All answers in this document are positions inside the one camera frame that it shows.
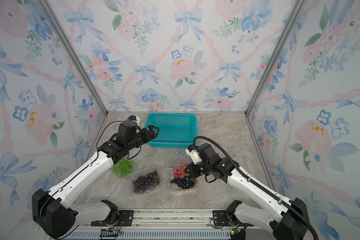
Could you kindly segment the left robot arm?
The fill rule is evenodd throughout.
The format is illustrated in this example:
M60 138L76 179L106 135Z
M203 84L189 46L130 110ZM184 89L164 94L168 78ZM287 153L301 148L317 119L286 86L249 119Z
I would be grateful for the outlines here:
M81 206L75 205L75 200L97 177L129 156L131 150L158 137L158 127L141 128L139 120L130 116L120 122L118 132L98 147L81 167L55 186L39 189L32 195L33 221L48 236L60 240L79 225L101 222L115 226L120 221L118 207L109 200Z

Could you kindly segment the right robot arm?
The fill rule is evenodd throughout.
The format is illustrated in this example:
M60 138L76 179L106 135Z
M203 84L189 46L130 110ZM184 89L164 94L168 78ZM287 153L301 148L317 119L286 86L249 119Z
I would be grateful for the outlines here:
M223 226L243 227L248 224L272 233L277 240L302 240L310 231L308 211L303 201L292 201L273 191L230 157L221 158L208 143L196 147L190 145L186 153L192 159L185 170L190 177L212 175L260 205L260 208L253 208L234 200L225 211Z

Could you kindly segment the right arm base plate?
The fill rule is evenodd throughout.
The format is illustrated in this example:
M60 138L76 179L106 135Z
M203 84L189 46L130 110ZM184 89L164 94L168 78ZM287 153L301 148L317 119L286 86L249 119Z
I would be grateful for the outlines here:
M235 216L231 213L227 213L226 210L213 210L212 219L210 225L214 228L225 228L225 227L253 227L254 225L241 223Z

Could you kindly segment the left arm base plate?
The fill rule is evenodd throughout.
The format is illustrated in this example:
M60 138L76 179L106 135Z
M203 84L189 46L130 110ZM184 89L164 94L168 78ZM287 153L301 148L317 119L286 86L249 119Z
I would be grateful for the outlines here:
M94 221L91 222L91 227L131 227L133 217L133 210L118 210L114 220Z

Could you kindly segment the red grape bunch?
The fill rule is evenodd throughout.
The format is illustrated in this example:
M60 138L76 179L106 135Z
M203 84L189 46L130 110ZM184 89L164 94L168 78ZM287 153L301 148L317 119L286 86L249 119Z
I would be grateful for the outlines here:
M173 177L174 179L188 177L189 175L185 173L185 168L189 165L189 163L181 163L179 166L173 168Z

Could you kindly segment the dark purple grape bunch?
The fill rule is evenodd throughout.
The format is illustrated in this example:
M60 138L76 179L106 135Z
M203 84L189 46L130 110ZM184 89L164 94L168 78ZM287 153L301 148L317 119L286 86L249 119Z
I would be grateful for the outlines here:
M158 187L161 183L159 172L154 170L133 180L133 191L136 194L144 193Z

